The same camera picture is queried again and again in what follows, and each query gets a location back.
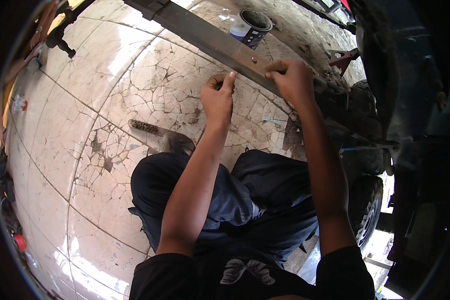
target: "blue jeans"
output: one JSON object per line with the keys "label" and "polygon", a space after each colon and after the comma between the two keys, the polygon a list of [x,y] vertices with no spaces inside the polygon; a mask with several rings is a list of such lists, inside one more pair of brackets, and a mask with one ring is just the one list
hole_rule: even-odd
{"label": "blue jeans", "polygon": [[[156,252],[168,198],[189,157],[158,153],[142,159],[131,177],[129,211],[143,222]],[[318,228],[306,162],[250,150],[232,172],[218,168],[205,225],[194,258],[228,244],[243,244],[283,265]]]}

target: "cracked tile floor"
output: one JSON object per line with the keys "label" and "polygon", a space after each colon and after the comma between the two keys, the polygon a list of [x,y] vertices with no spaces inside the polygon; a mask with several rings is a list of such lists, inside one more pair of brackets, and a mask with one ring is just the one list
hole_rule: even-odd
{"label": "cracked tile floor", "polygon": [[[217,4],[176,1],[227,31],[230,12]],[[7,135],[16,210],[31,270],[63,299],[127,299],[134,267],[153,256],[132,206],[130,177],[159,151],[157,136],[129,119],[200,142],[206,118],[199,90],[230,69],[164,30],[120,0],[97,0],[66,28],[76,55],[55,47],[40,70],[25,70],[16,94],[28,101],[11,113]],[[271,34],[257,51],[270,60],[300,59]],[[238,75],[232,128],[222,164],[229,170],[245,148],[290,157],[284,147],[292,109]]]}

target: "paint can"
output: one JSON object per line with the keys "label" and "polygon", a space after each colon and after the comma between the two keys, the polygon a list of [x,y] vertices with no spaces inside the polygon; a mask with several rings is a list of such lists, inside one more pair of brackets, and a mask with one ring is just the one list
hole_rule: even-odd
{"label": "paint can", "polygon": [[270,18],[254,9],[242,9],[228,34],[252,49],[256,49],[264,36],[274,27]]}

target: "rim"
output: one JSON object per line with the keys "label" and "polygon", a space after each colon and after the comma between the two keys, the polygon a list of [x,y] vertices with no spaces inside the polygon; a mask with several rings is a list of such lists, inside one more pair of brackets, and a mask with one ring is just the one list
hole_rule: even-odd
{"label": "rim", "polygon": [[[250,19],[250,16],[244,16],[244,13],[252,13],[252,14],[256,14],[257,16],[260,16],[260,18],[262,19],[262,20],[253,20],[253,21],[255,21],[255,22],[263,22],[264,24],[264,27],[259,27],[259,26],[257,26],[257,25],[254,25],[253,23],[252,23],[252,20]],[[273,22],[270,20],[270,18],[266,15],[266,14],[264,14],[263,12],[261,12],[261,11],[258,11],[258,10],[254,10],[254,9],[250,9],[250,8],[244,8],[244,9],[242,9],[242,10],[240,10],[240,13],[239,13],[239,15],[240,15],[240,18],[245,22],[245,23],[247,23],[248,25],[250,25],[253,29],[258,29],[258,30],[260,30],[260,31],[270,31],[273,27],[274,27],[274,24],[273,24]]]}
{"label": "rim", "polygon": [[357,243],[359,247],[362,247],[366,242],[367,238],[371,236],[373,230],[375,229],[374,220],[378,211],[378,201],[375,199],[372,204],[368,203],[368,214],[363,217],[362,224],[365,222],[365,225],[358,231]]}

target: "person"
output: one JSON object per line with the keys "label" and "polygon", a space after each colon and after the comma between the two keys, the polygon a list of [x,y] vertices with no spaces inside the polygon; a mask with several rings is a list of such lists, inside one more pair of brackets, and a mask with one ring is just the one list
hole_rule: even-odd
{"label": "person", "polygon": [[[207,124],[192,156],[150,155],[132,174],[131,211],[156,255],[136,266],[130,299],[374,299],[312,70],[277,60],[267,71],[298,113],[308,162],[249,150],[231,173],[220,165],[236,75],[212,76],[200,92]],[[321,261],[310,285],[284,263],[317,224]]]}

